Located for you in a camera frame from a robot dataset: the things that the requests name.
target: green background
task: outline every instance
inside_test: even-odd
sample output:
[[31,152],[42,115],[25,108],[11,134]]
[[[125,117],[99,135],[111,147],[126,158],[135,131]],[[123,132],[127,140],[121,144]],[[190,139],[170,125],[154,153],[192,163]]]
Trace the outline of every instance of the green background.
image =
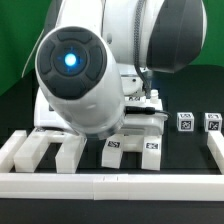
[[[51,0],[0,0],[0,95],[20,78],[36,43]],[[208,30],[200,56],[192,64],[224,66],[224,0],[204,0]],[[34,66],[34,60],[28,67]]]

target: black tabletop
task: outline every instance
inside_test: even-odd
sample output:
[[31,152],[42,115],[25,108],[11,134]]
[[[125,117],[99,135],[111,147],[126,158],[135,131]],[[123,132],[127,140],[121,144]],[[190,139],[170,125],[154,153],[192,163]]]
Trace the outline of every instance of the black tabletop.
[[[164,109],[172,113],[165,123],[161,171],[143,171],[141,154],[124,153],[121,169],[100,166],[104,141],[88,141],[78,173],[213,174],[220,171],[206,145],[204,114],[224,117],[224,68],[188,66],[176,74],[154,73],[152,86],[159,90]],[[34,71],[0,97],[0,144],[15,130],[33,128],[38,84]],[[177,112],[192,112],[192,133],[178,132]],[[36,172],[56,172],[52,145]],[[89,201],[0,199],[2,223],[223,223],[223,202]]]

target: white cube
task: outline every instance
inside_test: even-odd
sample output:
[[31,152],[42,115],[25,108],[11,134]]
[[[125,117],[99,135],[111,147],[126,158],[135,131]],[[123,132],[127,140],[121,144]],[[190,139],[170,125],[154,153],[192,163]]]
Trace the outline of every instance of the white cube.
[[194,115],[191,112],[177,113],[177,128],[182,132],[194,131]]
[[205,113],[205,131],[221,131],[222,116],[219,113]]

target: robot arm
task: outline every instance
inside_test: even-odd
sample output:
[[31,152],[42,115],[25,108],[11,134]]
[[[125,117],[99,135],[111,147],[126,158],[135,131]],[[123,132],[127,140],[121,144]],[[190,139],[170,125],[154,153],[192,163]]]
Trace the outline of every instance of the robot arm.
[[116,63],[174,72],[200,52],[206,29],[201,0],[53,0],[36,73],[51,107],[75,131],[99,139],[124,123]]

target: qr-like code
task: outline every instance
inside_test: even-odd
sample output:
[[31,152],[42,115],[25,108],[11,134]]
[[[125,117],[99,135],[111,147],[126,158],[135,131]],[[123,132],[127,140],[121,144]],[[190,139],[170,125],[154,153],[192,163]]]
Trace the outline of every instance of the qr-like code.
[[113,141],[109,141],[109,142],[108,142],[108,146],[109,146],[109,147],[112,147],[112,148],[119,148],[120,145],[121,145],[120,142],[113,142]]
[[140,97],[133,97],[133,96],[129,97],[129,101],[140,101],[140,100],[141,100]]
[[210,118],[210,119],[219,119],[219,115],[218,114],[208,114],[208,118]]
[[210,130],[210,131],[218,131],[219,130],[219,122],[217,122],[217,121],[209,121],[208,130]]
[[180,114],[182,118],[191,118],[191,114]]
[[181,129],[182,130],[190,130],[191,129],[191,121],[181,121]]
[[146,143],[146,148],[147,149],[158,149],[159,144],[157,144],[157,143]]

